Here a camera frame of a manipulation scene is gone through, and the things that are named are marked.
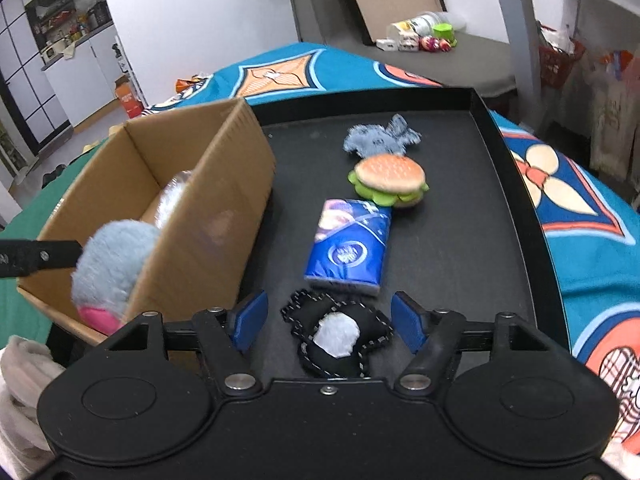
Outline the grey pink plush paw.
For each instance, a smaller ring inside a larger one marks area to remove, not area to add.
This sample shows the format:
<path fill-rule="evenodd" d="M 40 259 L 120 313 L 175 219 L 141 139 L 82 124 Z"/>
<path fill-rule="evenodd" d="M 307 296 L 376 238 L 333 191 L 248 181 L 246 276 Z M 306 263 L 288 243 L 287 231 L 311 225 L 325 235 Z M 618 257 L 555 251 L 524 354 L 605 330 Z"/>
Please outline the grey pink plush paw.
<path fill-rule="evenodd" d="M 159 238 L 159 228 L 139 220 L 108 222 L 89 238 L 70 288 L 82 322 L 104 335 L 122 327 L 129 297 Z"/>

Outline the black stitched plush toy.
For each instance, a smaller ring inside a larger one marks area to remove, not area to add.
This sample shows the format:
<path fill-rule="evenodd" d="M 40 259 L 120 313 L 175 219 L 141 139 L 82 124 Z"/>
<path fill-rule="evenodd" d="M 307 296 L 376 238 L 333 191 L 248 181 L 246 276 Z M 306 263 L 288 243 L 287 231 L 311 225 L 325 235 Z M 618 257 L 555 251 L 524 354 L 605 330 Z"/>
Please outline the black stitched plush toy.
<path fill-rule="evenodd" d="M 386 347 L 394 329 L 380 310 L 358 300 L 299 289 L 280 310 L 311 375 L 328 379 L 370 376 L 369 356 Z"/>

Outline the blue tissue pack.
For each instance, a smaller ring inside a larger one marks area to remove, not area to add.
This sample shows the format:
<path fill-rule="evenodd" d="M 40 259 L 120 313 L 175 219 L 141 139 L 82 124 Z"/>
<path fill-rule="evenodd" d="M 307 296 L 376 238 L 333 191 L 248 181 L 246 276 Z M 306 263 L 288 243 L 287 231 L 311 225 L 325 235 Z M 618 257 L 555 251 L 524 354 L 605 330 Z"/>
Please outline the blue tissue pack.
<path fill-rule="evenodd" d="M 311 286 L 378 296 L 392 212 L 367 200 L 326 200 L 304 279 Z"/>

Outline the clear bubble wrap bag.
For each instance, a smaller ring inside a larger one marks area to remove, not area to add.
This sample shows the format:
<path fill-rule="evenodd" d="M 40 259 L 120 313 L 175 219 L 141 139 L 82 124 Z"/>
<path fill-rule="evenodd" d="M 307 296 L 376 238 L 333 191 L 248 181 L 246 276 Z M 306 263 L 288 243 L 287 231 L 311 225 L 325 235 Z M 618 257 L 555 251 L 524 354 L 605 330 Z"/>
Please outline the clear bubble wrap bag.
<path fill-rule="evenodd" d="M 181 196 L 189 183 L 192 172 L 190 170 L 180 171 L 167 183 L 163 191 L 160 192 L 155 214 L 154 224 L 157 229 L 163 229 L 175 211 Z"/>

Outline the brown cardboard box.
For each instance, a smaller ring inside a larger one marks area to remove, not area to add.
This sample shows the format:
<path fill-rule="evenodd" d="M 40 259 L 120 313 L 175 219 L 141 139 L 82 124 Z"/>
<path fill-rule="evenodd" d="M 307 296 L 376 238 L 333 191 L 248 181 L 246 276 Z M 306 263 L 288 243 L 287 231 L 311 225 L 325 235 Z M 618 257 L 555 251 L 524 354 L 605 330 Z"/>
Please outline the brown cardboard box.
<path fill-rule="evenodd" d="M 168 321 L 239 296 L 276 159 L 241 98 L 117 126 L 55 206 L 44 242 L 76 242 L 68 268 L 39 270 L 18 292 L 98 344 L 145 311 Z"/>

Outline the plush hamburger toy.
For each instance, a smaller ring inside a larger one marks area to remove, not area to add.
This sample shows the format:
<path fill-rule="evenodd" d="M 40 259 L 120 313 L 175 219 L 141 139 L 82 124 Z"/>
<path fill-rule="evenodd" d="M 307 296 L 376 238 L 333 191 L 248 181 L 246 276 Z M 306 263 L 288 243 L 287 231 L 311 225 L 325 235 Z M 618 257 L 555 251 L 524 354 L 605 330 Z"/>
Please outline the plush hamburger toy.
<path fill-rule="evenodd" d="M 430 189 L 424 169 L 413 159 L 395 154 L 360 160 L 347 180 L 361 198 L 381 207 L 412 207 Z"/>

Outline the blue grey knitted toy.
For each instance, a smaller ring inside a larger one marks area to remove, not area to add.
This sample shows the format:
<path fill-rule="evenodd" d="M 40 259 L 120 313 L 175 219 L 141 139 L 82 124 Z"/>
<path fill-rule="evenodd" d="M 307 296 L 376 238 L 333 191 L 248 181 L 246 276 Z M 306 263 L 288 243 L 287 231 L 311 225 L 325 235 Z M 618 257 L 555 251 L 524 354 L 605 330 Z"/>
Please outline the blue grey knitted toy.
<path fill-rule="evenodd" d="M 421 143 L 422 136 L 401 114 L 395 114 L 388 124 L 354 125 L 348 129 L 343 150 L 362 159 L 381 154 L 405 156 L 408 146 Z"/>

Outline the black shallow tray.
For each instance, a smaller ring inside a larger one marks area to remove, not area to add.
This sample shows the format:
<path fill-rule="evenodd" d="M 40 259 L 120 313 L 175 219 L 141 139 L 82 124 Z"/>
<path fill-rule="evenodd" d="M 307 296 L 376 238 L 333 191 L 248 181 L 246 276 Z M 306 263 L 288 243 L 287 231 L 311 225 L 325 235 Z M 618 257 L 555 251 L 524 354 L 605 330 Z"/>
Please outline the black shallow tray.
<path fill-rule="evenodd" d="M 362 90 L 255 106 L 230 99 L 130 120 L 81 170 L 40 240 L 81 244 L 107 222 L 149 221 L 163 186 L 190 171 L 132 315 L 199 318 L 191 339 L 221 377 L 296 376 L 294 342 L 276 314 L 242 354 L 215 311 L 258 290 L 273 309 L 284 305 L 303 283 L 322 203 L 352 192 L 340 149 L 345 129 L 393 112 L 425 134 L 418 161 L 433 189 L 424 203 L 393 214 L 378 306 L 403 290 L 484 321 L 510 311 L 566 346 L 544 232 L 502 134 L 469 89 Z"/>

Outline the white fleece blanket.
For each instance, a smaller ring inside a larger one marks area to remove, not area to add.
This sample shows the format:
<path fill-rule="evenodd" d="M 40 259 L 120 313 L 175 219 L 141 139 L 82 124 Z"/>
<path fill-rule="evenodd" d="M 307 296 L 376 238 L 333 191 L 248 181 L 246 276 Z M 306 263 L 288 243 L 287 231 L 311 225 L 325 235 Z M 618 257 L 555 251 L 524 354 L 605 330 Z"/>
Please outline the white fleece blanket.
<path fill-rule="evenodd" d="M 53 457 L 37 405 L 64 370 L 37 341 L 12 335 L 1 350 L 1 468 L 11 479 L 28 478 Z"/>

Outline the orange carton on floor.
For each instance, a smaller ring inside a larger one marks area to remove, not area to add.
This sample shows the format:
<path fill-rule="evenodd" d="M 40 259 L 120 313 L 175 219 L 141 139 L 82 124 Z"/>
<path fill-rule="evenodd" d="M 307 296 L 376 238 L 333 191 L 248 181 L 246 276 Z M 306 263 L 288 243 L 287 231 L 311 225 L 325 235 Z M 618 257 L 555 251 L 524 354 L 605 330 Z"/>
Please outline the orange carton on floor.
<path fill-rule="evenodd" d="M 119 103 L 122 104 L 122 107 L 130 119 L 142 114 L 143 104 L 138 99 L 126 75 L 120 76 L 115 81 L 115 96 L 119 100 Z"/>

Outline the grey floor mat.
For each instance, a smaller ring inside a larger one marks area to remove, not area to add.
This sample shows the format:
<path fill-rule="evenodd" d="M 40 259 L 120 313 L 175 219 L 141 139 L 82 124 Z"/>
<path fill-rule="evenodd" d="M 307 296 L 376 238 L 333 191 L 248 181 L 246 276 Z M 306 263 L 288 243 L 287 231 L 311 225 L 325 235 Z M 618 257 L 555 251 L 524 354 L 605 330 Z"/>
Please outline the grey floor mat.
<path fill-rule="evenodd" d="M 483 98 L 496 98 L 516 90 L 509 45 L 465 32 L 460 32 L 457 47 L 449 52 L 382 51 L 366 46 L 350 32 L 329 37 L 307 32 L 300 38 L 390 64 L 445 86 L 473 87 Z"/>

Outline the red pink small toy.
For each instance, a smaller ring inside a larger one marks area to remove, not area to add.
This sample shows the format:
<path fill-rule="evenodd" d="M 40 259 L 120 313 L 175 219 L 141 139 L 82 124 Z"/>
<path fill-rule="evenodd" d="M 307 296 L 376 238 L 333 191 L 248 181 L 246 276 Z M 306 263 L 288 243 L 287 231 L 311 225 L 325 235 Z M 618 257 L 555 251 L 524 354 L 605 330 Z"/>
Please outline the red pink small toy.
<path fill-rule="evenodd" d="M 424 36 L 419 40 L 419 47 L 425 52 L 449 52 L 452 45 L 447 39 L 437 38 L 435 36 Z"/>

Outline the red basket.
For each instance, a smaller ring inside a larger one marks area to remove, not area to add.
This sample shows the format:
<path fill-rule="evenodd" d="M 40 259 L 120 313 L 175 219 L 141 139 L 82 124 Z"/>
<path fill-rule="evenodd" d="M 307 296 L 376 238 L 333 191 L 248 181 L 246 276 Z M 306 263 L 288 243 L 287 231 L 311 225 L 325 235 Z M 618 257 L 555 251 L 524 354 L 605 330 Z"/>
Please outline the red basket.
<path fill-rule="evenodd" d="M 580 41 L 574 40 L 573 44 L 572 54 L 543 44 L 538 47 L 540 80 L 544 87 L 560 90 L 564 86 L 573 67 L 586 52 L 586 47 Z"/>

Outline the white plastic bottle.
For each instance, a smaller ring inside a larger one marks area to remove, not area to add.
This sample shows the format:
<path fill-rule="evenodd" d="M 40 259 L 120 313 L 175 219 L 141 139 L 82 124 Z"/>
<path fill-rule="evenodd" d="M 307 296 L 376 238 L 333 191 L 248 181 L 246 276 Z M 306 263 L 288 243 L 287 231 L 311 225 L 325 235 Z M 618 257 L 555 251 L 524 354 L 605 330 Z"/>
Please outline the white plastic bottle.
<path fill-rule="evenodd" d="M 398 40 L 402 32 L 415 32 L 419 37 L 433 36 L 435 26 L 442 23 L 451 23 L 447 12 L 423 12 L 415 18 L 389 24 L 386 37 Z"/>

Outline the grey desk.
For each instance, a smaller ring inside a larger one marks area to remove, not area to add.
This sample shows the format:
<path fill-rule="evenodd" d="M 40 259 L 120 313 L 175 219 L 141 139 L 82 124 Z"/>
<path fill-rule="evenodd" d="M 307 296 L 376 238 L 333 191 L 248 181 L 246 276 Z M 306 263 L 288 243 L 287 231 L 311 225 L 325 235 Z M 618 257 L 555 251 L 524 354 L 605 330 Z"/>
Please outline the grey desk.
<path fill-rule="evenodd" d="M 518 89 L 521 126 L 534 131 L 547 115 L 548 91 L 540 80 L 538 32 L 533 0 L 498 0 L 511 48 L 513 73 Z M 639 0 L 604 0 L 639 14 Z M 578 21 L 579 0 L 563 0 L 562 27 L 574 32 Z"/>

